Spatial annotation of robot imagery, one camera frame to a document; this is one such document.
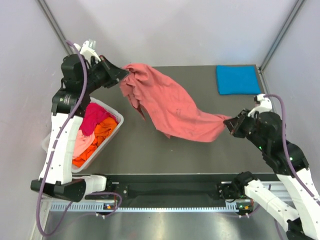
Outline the salmon pink t shirt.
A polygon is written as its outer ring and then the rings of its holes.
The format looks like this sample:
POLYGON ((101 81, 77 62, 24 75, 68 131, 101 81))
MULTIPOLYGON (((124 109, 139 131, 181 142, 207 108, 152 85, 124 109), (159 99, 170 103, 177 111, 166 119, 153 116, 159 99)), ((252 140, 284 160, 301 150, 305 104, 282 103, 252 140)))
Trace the salmon pink t shirt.
POLYGON ((129 74, 119 83, 123 96, 138 113, 147 113, 167 138, 210 143, 225 129, 229 116, 201 111, 171 77, 144 63, 131 63, 124 69, 129 74))

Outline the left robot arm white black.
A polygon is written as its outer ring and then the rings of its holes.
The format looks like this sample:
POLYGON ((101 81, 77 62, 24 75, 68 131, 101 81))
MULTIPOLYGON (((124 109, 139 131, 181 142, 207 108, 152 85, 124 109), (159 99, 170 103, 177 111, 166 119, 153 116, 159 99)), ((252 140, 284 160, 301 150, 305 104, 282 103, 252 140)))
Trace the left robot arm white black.
POLYGON ((61 86, 52 97, 51 133, 43 169, 30 183, 32 191, 49 197, 80 202, 97 192, 109 198, 114 187, 107 177, 98 174, 73 177, 72 159, 78 130, 91 101, 90 94, 100 87, 111 88, 129 75, 125 69, 109 62, 103 55, 71 54, 61 64, 61 86))

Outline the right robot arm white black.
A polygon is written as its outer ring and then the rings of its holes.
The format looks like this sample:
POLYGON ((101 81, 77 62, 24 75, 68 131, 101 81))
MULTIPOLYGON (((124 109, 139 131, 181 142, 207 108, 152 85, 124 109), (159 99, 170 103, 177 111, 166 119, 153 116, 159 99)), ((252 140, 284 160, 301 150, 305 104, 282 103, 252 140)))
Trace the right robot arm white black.
POLYGON ((294 207, 287 205, 249 171, 238 174, 226 187, 220 186, 220 196, 225 200, 254 200, 278 222, 290 240, 318 240, 319 195, 303 151, 283 134, 281 117, 270 111, 250 116, 249 110, 244 109, 223 123, 233 137, 247 139, 261 151, 263 160, 283 183, 294 207))

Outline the folded blue t shirt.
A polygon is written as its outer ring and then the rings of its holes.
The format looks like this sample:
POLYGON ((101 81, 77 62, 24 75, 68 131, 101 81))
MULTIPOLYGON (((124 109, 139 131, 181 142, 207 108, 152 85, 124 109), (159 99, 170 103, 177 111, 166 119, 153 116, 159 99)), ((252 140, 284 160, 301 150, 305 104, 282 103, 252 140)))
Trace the folded blue t shirt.
POLYGON ((217 65, 216 82, 220 95, 261 94, 254 65, 217 65))

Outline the magenta t shirt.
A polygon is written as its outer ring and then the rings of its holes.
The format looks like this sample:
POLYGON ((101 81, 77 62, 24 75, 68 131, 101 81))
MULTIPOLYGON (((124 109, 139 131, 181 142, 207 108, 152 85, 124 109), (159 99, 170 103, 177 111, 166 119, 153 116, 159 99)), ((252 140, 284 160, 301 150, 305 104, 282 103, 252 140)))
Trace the magenta t shirt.
POLYGON ((79 129, 84 136, 90 136, 94 132, 96 126, 107 118, 112 118, 116 125, 118 124, 118 121, 110 112, 99 104, 91 102, 86 107, 85 115, 79 129))

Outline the orange t shirt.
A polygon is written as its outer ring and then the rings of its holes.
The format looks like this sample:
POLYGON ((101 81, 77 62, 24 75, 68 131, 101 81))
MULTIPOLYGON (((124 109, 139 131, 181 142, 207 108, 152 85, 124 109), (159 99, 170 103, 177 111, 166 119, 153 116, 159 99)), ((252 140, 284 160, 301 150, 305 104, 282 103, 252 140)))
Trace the orange t shirt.
POLYGON ((103 120, 94 129, 95 139, 93 143, 77 158, 72 159, 72 164, 77 168, 82 167, 97 152, 102 143, 111 136, 118 126, 110 117, 103 120))

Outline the light peach t shirt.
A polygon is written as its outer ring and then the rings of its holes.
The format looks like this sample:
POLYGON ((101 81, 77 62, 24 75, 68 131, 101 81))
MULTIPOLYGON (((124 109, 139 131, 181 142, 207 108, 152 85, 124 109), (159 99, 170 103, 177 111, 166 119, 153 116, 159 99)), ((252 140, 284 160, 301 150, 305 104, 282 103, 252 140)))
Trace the light peach t shirt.
POLYGON ((84 135, 81 129, 78 130, 72 158, 78 158, 94 142, 94 140, 94 132, 92 132, 90 135, 84 135))

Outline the white plastic laundry basket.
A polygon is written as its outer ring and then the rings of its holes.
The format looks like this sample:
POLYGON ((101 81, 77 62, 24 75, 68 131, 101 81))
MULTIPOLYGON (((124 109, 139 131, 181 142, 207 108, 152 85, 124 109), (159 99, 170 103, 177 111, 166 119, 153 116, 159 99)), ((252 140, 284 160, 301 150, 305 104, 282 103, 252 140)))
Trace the white plastic laundry basket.
POLYGON ((124 117, 106 103, 91 97, 85 117, 74 116, 60 131, 68 114, 51 117, 51 133, 46 137, 47 157, 41 176, 49 165, 49 175, 76 174, 87 169, 118 133, 124 117))

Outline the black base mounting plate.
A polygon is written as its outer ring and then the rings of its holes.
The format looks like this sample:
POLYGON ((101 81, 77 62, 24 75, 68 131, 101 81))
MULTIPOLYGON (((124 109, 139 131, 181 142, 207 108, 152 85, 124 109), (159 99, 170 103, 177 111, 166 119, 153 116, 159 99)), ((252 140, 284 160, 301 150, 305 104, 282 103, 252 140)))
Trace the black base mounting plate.
POLYGON ((110 174, 107 189, 125 207, 218 207, 244 199, 236 173, 110 174))

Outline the left aluminium frame post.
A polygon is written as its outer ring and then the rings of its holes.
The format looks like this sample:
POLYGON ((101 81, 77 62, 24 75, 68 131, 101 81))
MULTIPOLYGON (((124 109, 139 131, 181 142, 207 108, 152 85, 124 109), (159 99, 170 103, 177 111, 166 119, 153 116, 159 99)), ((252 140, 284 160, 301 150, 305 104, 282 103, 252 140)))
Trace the left aluminium frame post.
POLYGON ((45 18, 47 19, 49 25, 51 26, 53 32, 55 33, 56 37, 58 38, 58 41, 62 45, 64 51, 67 55, 70 55, 73 53, 70 46, 67 44, 67 38, 65 34, 63 33, 61 27, 59 26, 55 16, 53 15, 48 3, 46 0, 36 0, 36 3, 38 4, 39 8, 43 12, 45 18))

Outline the aluminium frame post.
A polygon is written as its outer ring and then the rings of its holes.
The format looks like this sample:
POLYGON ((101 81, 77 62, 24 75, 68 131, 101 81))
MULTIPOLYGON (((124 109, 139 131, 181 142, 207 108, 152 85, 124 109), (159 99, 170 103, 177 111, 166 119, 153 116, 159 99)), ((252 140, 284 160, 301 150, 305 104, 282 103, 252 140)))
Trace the aluminium frame post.
POLYGON ((67 44, 67 38, 65 34, 63 33, 61 27, 59 26, 55 16, 53 15, 48 3, 46 0, 36 0, 36 3, 38 4, 39 8, 43 12, 45 18, 47 19, 49 25, 51 26, 53 32, 55 33, 56 37, 58 38, 58 41, 62 45, 64 51, 67 55, 70 55, 73 53, 70 46, 67 44))
POLYGON ((264 57, 260 67, 258 68, 260 74, 262 74, 266 70, 272 57, 276 53, 278 47, 280 46, 281 42, 284 40, 287 32, 289 31, 290 27, 293 25, 293 22, 297 18, 299 12, 302 10, 302 8, 306 2, 307 2, 306 0, 295 0, 294 1, 293 7, 289 11, 289 14, 285 18, 285 21, 281 25, 275 39, 273 40, 269 50, 267 51, 266 56, 264 57))

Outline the right aluminium frame post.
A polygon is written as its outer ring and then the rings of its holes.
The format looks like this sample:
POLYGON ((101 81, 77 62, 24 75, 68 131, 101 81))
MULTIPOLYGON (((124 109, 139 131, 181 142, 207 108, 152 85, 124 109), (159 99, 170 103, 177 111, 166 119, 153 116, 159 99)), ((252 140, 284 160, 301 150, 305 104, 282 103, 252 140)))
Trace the right aluminium frame post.
POLYGON ((293 7, 289 11, 289 14, 285 18, 285 21, 281 25, 275 39, 273 40, 269 50, 267 51, 266 56, 264 57, 260 67, 258 68, 260 74, 262 74, 266 70, 272 57, 276 53, 278 47, 280 46, 281 42, 284 40, 287 32, 289 31, 290 27, 293 25, 293 22, 297 18, 299 12, 302 10, 302 8, 306 2, 307 2, 306 0, 295 0, 294 1, 293 7))

